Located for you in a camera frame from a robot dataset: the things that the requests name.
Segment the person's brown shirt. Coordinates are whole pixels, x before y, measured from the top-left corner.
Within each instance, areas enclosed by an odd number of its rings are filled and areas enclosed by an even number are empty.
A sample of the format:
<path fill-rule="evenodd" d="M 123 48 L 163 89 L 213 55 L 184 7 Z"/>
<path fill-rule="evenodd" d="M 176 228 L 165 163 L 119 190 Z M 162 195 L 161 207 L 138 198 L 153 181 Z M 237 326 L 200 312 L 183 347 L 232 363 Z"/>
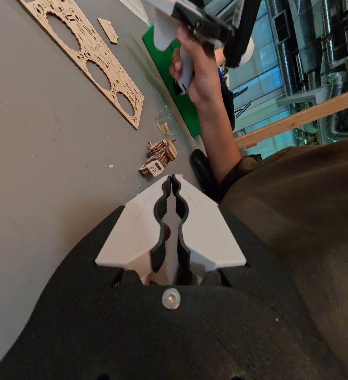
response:
<path fill-rule="evenodd" d="M 283 263 L 348 372 L 348 139 L 244 157 L 221 191 L 221 205 Z"/>

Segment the assembled wooden engine model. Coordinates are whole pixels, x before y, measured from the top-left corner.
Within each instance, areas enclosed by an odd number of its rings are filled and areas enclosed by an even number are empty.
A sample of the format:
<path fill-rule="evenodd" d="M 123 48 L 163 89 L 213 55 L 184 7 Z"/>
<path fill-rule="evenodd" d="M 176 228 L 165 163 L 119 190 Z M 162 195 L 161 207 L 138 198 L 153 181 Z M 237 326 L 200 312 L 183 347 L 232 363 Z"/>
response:
<path fill-rule="evenodd" d="M 148 159 L 139 168 L 139 173 L 143 176 L 152 175 L 157 177 L 167 167 L 169 162 L 177 157 L 177 150 L 174 146 L 176 139 L 161 140 L 156 143 L 148 142 Z"/>

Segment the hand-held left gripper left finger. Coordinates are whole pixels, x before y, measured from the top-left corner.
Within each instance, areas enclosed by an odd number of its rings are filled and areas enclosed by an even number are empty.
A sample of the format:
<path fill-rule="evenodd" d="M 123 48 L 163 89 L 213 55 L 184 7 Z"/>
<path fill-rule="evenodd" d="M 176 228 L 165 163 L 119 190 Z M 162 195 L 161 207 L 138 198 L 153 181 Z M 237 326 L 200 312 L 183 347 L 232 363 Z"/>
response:
<path fill-rule="evenodd" d="M 170 194 L 171 176 L 164 176 L 127 202 L 95 263 L 135 271 L 147 285 L 166 257 L 162 218 Z"/>

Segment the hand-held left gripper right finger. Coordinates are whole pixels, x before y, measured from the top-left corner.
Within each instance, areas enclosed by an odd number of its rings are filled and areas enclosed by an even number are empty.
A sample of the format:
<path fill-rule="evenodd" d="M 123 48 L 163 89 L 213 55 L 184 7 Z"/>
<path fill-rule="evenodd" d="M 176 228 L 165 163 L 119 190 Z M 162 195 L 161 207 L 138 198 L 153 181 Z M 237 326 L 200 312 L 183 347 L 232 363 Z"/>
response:
<path fill-rule="evenodd" d="M 172 176 L 172 192 L 181 219 L 177 285 L 199 284 L 207 272 L 247 263 L 215 201 L 177 174 Z"/>

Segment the large wooden puzzle sheet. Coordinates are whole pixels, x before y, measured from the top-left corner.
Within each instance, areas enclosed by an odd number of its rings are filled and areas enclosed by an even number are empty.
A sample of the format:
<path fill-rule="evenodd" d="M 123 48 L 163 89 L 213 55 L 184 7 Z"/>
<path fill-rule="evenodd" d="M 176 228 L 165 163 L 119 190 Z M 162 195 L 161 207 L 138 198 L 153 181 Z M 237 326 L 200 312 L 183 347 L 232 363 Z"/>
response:
<path fill-rule="evenodd" d="M 118 62 L 104 40 L 75 1 L 35 0 L 18 3 L 71 59 L 79 70 L 118 110 L 125 120 L 138 130 L 144 96 Z M 48 22 L 48 15 L 59 19 L 75 37 L 78 50 L 70 48 Z M 90 74 L 87 63 L 92 62 L 106 76 L 110 89 L 103 88 Z"/>

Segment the person's right hand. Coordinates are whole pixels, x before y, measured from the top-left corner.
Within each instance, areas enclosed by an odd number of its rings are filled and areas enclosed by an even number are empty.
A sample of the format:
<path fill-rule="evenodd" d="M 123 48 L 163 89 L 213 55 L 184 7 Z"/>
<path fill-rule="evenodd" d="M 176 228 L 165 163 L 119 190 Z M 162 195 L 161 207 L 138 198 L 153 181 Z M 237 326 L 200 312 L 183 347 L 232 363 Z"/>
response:
<path fill-rule="evenodd" d="M 176 29 L 176 39 L 190 54 L 194 64 L 194 74 L 188 95 L 197 109 L 223 105 L 222 90 L 214 46 L 200 42 L 184 24 Z"/>

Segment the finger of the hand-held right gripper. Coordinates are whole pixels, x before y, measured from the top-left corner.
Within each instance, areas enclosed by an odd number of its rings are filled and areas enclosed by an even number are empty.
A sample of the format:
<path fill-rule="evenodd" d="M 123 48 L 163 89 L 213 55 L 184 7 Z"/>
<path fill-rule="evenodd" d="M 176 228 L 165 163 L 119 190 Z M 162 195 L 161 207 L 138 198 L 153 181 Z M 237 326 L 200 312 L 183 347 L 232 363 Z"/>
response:
<path fill-rule="evenodd" d="M 168 16 L 172 16 L 176 0 L 143 0 L 142 5 L 147 16 L 154 16 L 154 11 L 160 10 Z"/>

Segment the green plastic bin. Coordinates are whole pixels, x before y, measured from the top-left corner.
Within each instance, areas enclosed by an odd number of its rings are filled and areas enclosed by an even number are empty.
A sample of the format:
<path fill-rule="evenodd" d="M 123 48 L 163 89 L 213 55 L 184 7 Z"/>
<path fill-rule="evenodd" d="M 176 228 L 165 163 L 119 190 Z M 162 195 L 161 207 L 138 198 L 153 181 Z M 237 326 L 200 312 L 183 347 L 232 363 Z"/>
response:
<path fill-rule="evenodd" d="M 165 51 L 159 51 L 154 45 L 154 26 L 151 26 L 146 33 L 143 34 L 142 40 L 156 66 L 158 72 L 165 83 L 181 117 L 183 118 L 192 137 L 201 135 L 199 116 L 197 109 L 189 96 L 177 95 L 174 91 L 174 79 L 169 73 L 172 62 L 172 55 L 176 48 L 180 48 L 177 41 L 173 41 Z"/>

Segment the small wooden puzzle piece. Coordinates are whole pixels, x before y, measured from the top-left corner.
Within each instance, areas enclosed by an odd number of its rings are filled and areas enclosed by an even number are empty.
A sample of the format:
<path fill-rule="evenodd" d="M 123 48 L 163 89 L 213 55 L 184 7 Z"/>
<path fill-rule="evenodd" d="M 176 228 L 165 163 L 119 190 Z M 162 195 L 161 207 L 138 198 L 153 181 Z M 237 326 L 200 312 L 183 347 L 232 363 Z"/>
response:
<path fill-rule="evenodd" d="M 108 37 L 108 40 L 110 41 L 110 43 L 116 45 L 118 43 L 118 36 L 117 36 L 111 22 L 108 20 L 105 20 L 103 18 L 98 18 L 97 20 L 98 20 L 101 28 L 103 29 L 104 33 Z"/>

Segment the grey desk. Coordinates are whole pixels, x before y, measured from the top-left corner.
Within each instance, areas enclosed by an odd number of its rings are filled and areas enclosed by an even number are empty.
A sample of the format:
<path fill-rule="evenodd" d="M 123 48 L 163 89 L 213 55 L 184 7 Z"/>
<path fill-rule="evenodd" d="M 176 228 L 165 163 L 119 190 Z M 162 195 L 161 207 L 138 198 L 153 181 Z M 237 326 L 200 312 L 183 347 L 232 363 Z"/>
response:
<path fill-rule="evenodd" d="M 65 256 L 151 184 L 138 170 L 164 138 L 161 110 L 178 125 L 165 172 L 199 187 L 197 144 L 142 41 L 148 26 L 120 1 L 76 3 L 142 92 L 142 116 L 134 130 L 17 1 L 0 1 L 0 360 Z"/>

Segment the wooden beam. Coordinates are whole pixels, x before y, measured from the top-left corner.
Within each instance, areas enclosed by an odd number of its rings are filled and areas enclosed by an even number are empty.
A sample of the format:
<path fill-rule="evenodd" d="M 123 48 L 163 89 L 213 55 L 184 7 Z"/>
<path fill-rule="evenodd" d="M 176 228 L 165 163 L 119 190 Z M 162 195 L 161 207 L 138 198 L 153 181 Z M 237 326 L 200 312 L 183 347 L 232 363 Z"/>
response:
<path fill-rule="evenodd" d="M 322 88 L 329 98 L 303 111 L 271 123 L 260 129 L 235 138 L 239 148 L 252 147 L 281 133 L 293 130 L 310 122 L 325 118 L 348 108 L 348 91 L 332 96 L 333 85 Z"/>

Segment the white hard hat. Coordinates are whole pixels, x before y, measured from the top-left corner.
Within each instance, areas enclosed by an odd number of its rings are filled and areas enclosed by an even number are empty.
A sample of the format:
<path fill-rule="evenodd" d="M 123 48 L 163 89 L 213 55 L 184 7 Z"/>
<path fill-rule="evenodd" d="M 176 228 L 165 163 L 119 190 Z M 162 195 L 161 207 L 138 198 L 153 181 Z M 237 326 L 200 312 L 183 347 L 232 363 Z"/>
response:
<path fill-rule="evenodd" d="M 253 55 L 254 47 L 255 47 L 255 44 L 254 44 L 253 38 L 251 36 L 249 39 L 248 45 L 247 45 L 247 49 L 241 57 L 240 65 L 243 65 L 250 60 L 250 58 Z"/>

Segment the clear plastic bag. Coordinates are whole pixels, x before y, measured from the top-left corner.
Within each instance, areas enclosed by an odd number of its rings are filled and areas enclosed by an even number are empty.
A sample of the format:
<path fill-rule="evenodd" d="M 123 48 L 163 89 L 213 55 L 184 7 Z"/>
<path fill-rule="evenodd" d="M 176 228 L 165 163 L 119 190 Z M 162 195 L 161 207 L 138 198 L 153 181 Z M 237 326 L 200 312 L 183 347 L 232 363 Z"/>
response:
<path fill-rule="evenodd" d="M 166 139 L 173 139 L 176 136 L 178 125 L 172 113 L 167 110 L 161 110 L 154 118 L 158 130 Z"/>

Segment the person's right forearm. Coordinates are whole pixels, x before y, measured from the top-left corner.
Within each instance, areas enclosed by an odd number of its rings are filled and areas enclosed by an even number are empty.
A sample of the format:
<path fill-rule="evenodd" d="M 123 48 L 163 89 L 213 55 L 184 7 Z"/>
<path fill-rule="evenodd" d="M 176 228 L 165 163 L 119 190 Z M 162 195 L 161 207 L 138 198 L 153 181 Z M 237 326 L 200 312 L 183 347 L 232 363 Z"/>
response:
<path fill-rule="evenodd" d="M 222 95 L 202 99 L 196 108 L 206 155 L 217 183 L 221 184 L 242 160 Z"/>

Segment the metal ventilation ducts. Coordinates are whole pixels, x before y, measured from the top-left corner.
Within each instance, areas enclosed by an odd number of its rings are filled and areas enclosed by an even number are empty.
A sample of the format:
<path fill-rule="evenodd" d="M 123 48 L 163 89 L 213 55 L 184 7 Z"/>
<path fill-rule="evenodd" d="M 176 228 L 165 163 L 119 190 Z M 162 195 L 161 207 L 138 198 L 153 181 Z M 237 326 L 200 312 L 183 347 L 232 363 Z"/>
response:
<path fill-rule="evenodd" d="M 348 1 L 267 1 L 291 114 L 348 92 Z"/>

